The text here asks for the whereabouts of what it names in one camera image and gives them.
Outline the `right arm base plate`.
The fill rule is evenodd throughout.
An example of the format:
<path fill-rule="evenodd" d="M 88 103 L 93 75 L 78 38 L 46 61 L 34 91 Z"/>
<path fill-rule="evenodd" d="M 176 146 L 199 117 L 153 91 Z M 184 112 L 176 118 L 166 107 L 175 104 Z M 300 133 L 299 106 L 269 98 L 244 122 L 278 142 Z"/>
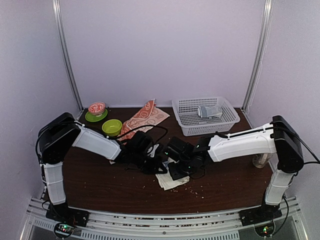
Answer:
<path fill-rule="evenodd" d="M 282 216 L 282 211 L 276 207 L 259 206 L 241 210 L 239 218 L 242 226 L 256 225 L 263 222 L 271 221 Z"/>

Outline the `white towel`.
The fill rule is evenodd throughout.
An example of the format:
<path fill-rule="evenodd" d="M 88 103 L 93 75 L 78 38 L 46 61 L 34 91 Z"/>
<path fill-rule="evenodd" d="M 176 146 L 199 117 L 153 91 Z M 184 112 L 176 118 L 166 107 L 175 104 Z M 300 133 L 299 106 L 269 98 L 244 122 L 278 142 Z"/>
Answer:
<path fill-rule="evenodd" d="M 165 173 L 165 174 L 156 174 L 155 175 L 159 186 L 164 190 L 171 190 L 174 189 L 178 186 L 184 185 L 186 183 L 188 183 L 190 181 L 190 177 L 186 176 L 177 180 L 173 180 L 173 178 L 171 177 L 171 175 L 169 173 Z"/>

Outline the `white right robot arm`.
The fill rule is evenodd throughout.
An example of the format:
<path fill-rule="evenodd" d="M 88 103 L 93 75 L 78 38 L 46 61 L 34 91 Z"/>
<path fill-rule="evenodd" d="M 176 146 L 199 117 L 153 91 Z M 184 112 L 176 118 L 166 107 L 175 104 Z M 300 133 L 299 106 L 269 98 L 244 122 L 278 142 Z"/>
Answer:
<path fill-rule="evenodd" d="M 297 172 L 304 166 L 299 135 L 281 115 L 270 123 L 235 133 L 216 132 L 201 137 L 196 145 L 173 137 L 164 148 L 164 154 L 173 160 L 170 174 L 191 175 L 205 163 L 219 163 L 243 156 L 253 156 L 256 168 L 263 168 L 277 156 L 277 168 L 271 176 L 261 206 L 256 210 L 259 220 L 268 220 L 280 207 L 285 191 Z"/>

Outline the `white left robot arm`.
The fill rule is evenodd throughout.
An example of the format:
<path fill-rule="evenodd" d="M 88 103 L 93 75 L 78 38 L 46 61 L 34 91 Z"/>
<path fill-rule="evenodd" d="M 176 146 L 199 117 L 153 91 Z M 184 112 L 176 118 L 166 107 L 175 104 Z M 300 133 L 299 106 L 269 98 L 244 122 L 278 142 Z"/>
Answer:
<path fill-rule="evenodd" d="M 142 131 L 141 126 L 118 135 L 100 133 L 65 112 L 38 132 L 35 144 L 50 209 L 61 222 L 72 218 L 63 176 L 63 163 L 71 148 L 83 149 L 115 163 L 133 164 L 144 174 L 168 172 L 159 154 L 159 141 Z"/>

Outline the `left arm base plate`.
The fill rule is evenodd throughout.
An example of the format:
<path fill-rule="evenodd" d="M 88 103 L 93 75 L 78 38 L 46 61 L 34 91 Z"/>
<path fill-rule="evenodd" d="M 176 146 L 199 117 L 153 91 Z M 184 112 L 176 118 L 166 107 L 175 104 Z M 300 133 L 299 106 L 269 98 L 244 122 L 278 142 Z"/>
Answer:
<path fill-rule="evenodd" d="M 56 222 L 66 223 L 76 227 L 86 227 L 90 213 L 79 209 L 55 209 L 47 210 L 45 217 Z"/>

